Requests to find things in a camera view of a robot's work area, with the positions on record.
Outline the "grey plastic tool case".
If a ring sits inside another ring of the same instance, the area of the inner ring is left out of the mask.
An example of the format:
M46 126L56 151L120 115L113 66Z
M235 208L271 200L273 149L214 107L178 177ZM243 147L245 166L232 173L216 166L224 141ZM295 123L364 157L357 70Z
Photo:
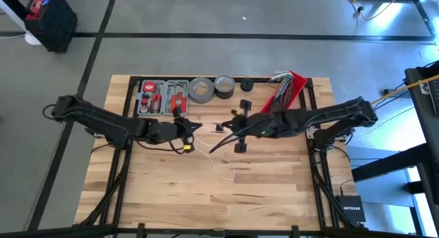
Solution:
M162 103L161 103L161 111L159 113L151 113L150 112L150 102L152 99L152 96L154 93L151 92L144 92L143 91L143 83L144 82L155 82L157 87L156 91L159 91L162 96ZM154 115L173 115L172 112L170 112L170 101L171 101L171 94L168 92L168 83L169 82L185 82L187 84L187 90L185 92L185 95L187 96L187 109L186 112L182 112L182 115L185 115L188 111L188 101L189 101L189 94L188 94L188 85L189 82L187 80L141 80L140 81L140 90L137 94L137 114L139 116L154 116ZM179 108L181 104L180 98L177 94L177 100L176 100L176 108Z

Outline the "red plastic bin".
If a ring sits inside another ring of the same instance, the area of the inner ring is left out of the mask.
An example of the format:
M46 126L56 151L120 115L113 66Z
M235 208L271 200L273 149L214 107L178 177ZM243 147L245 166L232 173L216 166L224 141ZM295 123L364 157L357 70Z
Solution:
M293 101L304 89L307 83L307 78L304 78L293 71L276 71L268 80L268 84L274 83L279 83L279 86L263 106L261 113L289 109Z

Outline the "small grey tape roll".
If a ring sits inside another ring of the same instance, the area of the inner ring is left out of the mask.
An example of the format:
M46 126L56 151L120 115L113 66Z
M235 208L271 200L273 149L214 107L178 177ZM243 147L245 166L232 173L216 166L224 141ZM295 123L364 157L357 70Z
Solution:
M233 96L235 81L229 75L219 75L214 81L215 94L220 99L228 99Z

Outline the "black aluminium table frame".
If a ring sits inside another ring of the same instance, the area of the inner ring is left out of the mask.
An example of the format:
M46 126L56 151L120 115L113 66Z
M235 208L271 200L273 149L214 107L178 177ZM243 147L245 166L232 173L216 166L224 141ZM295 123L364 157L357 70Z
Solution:
M124 117L139 117L137 94L141 76L115 75L103 109ZM245 153L235 153L238 137L215 124L230 121L238 99L259 105L274 88L266 78L247 95L240 91L225 100L202 105L188 102L183 117L202 123L193 135L194 151L147 150L132 143L126 150L112 145L99 152L109 164L107 183L99 183L96 171L87 191L99 190L97 206L78 224L67 228L40 229L49 190L37 201L27 230L0 233L0 238L96 238L134 233L249 237L280 235L336 238L428 238L370 231L349 220L333 195L329 165L354 179L342 155L313 161L313 134L333 125L310 126L297 136L269 139L247 136ZM316 102L312 87L302 90L294 109L315 110L337 105L326 98Z

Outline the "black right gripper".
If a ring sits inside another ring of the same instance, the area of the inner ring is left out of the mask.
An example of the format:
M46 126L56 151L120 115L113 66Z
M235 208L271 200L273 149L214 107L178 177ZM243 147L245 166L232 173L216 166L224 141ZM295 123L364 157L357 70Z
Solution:
M267 137L274 136L274 123L269 115L257 113L248 116L251 111L252 102L242 99L239 107L243 110L242 115L238 115L230 121L222 122L225 128L228 128L238 137L238 142L235 144L235 153L245 153L247 150L247 143L245 138L247 136Z

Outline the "grey duct tape roll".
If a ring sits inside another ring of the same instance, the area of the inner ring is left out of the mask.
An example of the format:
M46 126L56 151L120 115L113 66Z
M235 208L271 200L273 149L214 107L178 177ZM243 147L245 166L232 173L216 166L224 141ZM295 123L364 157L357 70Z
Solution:
M197 94L196 89L199 86L206 87L206 93ZM194 78L188 85L188 94L191 100L197 104L205 104L212 100L214 96L214 84L208 78Z

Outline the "black side desk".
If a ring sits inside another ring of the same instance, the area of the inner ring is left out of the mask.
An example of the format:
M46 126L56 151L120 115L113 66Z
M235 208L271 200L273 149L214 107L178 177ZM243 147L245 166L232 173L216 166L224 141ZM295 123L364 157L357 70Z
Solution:
M386 173L417 166L419 183L412 193L424 193L439 208L439 60L427 67L405 70L412 101L426 142L353 170L354 181L369 180Z

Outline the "small claw hammer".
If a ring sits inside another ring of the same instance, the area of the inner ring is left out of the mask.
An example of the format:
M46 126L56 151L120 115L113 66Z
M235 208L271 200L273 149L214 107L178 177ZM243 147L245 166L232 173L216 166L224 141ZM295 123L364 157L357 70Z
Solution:
M168 92L171 95L177 95L178 93L185 93L187 90L187 84L185 82L169 82Z

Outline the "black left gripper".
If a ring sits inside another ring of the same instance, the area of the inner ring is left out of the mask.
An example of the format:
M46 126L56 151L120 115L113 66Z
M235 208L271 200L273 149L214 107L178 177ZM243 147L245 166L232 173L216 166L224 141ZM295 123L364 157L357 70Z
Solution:
M181 113L180 108L174 108L172 112L174 117L173 123L158 122L151 125L150 141L154 145L168 143L173 152L194 151L193 133L202 127L202 123L192 122L182 117ZM173 141L176 139L182 141L181 148L174 146Z

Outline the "black Netgear router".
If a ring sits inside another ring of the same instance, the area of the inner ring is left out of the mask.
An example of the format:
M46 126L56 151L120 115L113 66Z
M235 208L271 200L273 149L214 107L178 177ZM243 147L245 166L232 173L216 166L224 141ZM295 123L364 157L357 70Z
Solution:
M352 222L364 223L366 221L361 197L358 195L339 195L336 197L343 212Z

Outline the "red-handled pliers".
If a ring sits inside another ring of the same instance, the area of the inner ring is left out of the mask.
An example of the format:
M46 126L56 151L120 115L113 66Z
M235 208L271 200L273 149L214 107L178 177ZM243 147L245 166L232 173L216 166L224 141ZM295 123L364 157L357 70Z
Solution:
M159 91L156 91L153 94L150 102L150 112L159 113L161 111L161 103L162 103L162 96Z

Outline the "black and red toolbox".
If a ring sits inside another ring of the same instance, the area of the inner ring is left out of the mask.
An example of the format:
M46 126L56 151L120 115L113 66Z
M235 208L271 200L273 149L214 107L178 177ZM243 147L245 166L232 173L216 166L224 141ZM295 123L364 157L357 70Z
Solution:
M47 51L64 53L78 27L78 16L67 0L29 0L26 29Z

